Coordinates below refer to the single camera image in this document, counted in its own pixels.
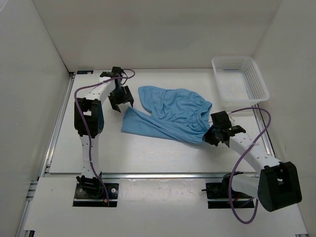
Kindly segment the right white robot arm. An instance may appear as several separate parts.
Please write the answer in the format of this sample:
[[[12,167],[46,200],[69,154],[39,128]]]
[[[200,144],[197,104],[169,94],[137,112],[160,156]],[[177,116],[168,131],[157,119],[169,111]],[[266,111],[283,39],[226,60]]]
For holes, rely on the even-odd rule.
[[[237,170],[228,173],[221,183],[208,190],[211,197],[236,199],[239,194],[244,194],[257,199],[268,212],[302,201],[297,168],[292,162],[282,162],[269,155],[249,137],[244,128],[232,125],[227,112],[213,113],[211,120],[212,125],[203,140],[214,146],[225,144],[258,174],[256,178]]]

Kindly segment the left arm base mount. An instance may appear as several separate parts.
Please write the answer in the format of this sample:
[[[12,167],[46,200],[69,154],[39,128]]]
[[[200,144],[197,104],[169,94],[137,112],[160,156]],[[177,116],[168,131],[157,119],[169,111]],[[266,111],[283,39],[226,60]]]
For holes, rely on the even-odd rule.
[[[74,207],[117,207],[119,183],[104,183],[101,185],[96,178],[76,177]]]

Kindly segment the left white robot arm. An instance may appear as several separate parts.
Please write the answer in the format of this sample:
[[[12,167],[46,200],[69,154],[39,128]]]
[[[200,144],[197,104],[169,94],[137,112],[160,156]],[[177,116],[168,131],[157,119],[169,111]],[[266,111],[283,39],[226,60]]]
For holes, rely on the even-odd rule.
[[[112,67],[110,72],[102,72],[100,81],[84,86],[74,92],[74,127],[78,132],[82,147],[82,173],[77,177],[81,188],[97,198],[107,194],[99,167],[99,136],[104,129],[103,103],[110,101],[113,110],[120,112],[119,105],[134,99],[126,85],[128,76],[121,67]]]

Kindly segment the light blue shorts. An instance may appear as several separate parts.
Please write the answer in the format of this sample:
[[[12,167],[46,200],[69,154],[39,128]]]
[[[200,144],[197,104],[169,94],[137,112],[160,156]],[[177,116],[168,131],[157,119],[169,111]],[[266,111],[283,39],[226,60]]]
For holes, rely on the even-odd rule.
[[[145,113],[127,108],[124,133],[200,144],[209,130],[212,103],[194,91],[141,86],[139,99]]]

